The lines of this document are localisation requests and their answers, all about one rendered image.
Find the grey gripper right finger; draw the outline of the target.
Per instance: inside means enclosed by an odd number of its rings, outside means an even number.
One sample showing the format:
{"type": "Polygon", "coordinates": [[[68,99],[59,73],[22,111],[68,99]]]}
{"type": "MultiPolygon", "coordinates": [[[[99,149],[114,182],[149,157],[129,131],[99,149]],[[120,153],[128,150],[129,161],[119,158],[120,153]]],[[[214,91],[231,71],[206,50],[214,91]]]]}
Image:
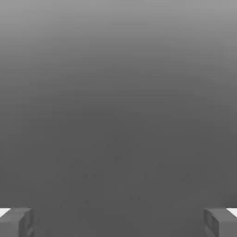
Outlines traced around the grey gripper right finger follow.
{"type": "Polygon", "coordinates": [[[205,208],[206,237],[237,237],[237,208],[205,208]]]}

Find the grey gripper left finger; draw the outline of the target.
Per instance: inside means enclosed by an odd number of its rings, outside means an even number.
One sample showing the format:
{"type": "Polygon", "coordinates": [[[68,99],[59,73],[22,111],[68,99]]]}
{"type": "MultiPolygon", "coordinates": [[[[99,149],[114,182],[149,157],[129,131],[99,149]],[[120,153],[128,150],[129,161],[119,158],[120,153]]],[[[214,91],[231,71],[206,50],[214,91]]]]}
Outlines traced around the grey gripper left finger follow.
{"type": "Polygon", "coordinates": [[[35,237],[34,210],[0,207],[0,237],[35,237]]]}

